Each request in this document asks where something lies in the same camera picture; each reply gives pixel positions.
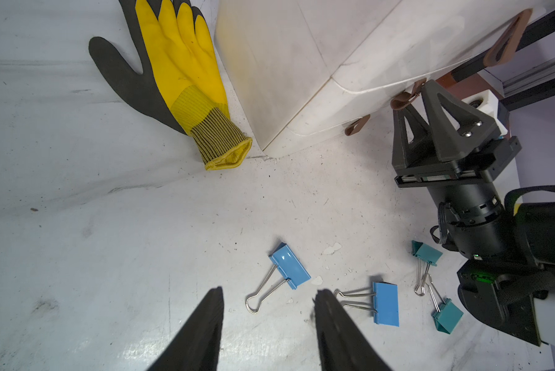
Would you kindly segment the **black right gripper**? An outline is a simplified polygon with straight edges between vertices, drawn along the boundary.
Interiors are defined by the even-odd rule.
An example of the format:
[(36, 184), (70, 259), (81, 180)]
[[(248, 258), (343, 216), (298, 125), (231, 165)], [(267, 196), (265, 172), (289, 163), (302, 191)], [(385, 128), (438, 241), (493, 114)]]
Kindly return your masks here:
[(511, 222), (493, 181), (521, 151), (521, 143), (517, 137), (494, 140), (500, 136), (495, 119), (434, 80), (425, 83), (421, 97), (429, 124), (411, 104), (393, 112), (393, 168), (407, 169), (428, 158), (434, 143), (441, 162), (467, 157), (467, 173), (473, 176), (440, 174), (431, 180), (430, 175), (399, 175), (396, 185), (427, 188), (438, 218), (430, 234), (444, 249), (465, 258), (512, 255), (516, 242)]

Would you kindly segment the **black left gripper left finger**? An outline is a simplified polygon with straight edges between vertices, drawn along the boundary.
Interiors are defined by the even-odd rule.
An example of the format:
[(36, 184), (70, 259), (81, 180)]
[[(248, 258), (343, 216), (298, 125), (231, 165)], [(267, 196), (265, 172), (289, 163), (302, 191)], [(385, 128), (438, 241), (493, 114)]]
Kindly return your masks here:
[(150, 370), (216, 370), (220, 358), (224, 300), (212, 288)]

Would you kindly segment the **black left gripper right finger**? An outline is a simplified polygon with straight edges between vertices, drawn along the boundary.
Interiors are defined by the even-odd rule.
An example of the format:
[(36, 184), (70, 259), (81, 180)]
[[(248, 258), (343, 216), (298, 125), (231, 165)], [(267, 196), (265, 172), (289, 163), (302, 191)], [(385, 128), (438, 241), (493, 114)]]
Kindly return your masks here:
[(314, 319), (323, 370), (390, 369), (329, 290), (315, 296)]

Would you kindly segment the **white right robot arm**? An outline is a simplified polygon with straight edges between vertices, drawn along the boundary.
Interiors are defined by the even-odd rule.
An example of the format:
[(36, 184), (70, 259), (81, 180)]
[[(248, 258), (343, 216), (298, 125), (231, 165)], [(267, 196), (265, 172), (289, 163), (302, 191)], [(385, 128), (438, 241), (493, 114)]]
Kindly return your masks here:
[[(486, 326), (555, 346), (555, 202), (525, 203), (531, 188), (500, 196), (494, 186), (518, 139), (433, 80), (418, 80), (390, 105), (396, 185), (430, 193), (433, 241), (465, 258), (461, 304)], [(555, 194), (555, 185), (543, 191)]]

